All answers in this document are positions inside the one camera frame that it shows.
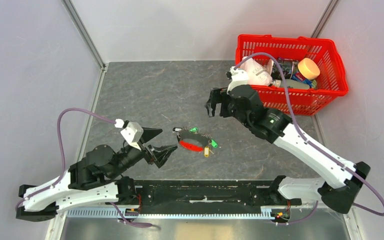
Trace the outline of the red black keyring holder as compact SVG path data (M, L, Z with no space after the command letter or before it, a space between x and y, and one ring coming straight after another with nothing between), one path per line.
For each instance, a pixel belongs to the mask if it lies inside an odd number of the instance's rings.
M181 129L176 133L178 143L186 150L203 152L206 147L212 147L212 139L205 134Z

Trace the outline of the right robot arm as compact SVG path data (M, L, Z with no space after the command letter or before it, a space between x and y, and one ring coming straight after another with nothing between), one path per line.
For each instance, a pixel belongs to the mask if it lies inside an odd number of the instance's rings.
M265 107L250 85L231 91L212 88L205 104L209 117L215 115L218 104L221 117L235 118L254 136L288 151L319 174L318 178L278 176L268 191L272 203L307 199L321 201L337 213L350 211L371 170L368 164L353 163L331 152L296 127L287 114Z

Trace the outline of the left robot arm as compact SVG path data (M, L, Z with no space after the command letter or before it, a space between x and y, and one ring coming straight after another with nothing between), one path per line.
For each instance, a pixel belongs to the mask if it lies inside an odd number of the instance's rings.
M178 146L147 145L162 133L160 128L127 126L120 133L124 142L118 152L106 144L98 145L65 170L62 177L40 186L21 185L19 197L23 202L16 208L16 218L43 222L90 204L134 204L139 197L135 182L122 174L141 160L161 168Z

